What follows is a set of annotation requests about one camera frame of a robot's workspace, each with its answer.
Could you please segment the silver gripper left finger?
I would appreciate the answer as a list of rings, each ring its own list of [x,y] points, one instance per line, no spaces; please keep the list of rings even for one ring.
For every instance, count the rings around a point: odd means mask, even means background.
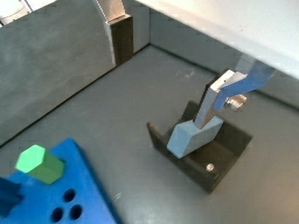
[[[117,67],[134,56],[134,17],[127,14],[123,0],[93,0],[105,21],[113,61]]]

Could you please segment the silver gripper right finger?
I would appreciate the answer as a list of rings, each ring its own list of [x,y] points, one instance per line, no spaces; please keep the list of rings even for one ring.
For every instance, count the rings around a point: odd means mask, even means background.
[[[238,109],[240,95],[261,89],[272,79],[274,72],[276,69],[272,66],[244,54],[236,69],[226,69],[208,85],[201,98],[200,112],[194,118],[196,126],[202,129],[226,104]]]

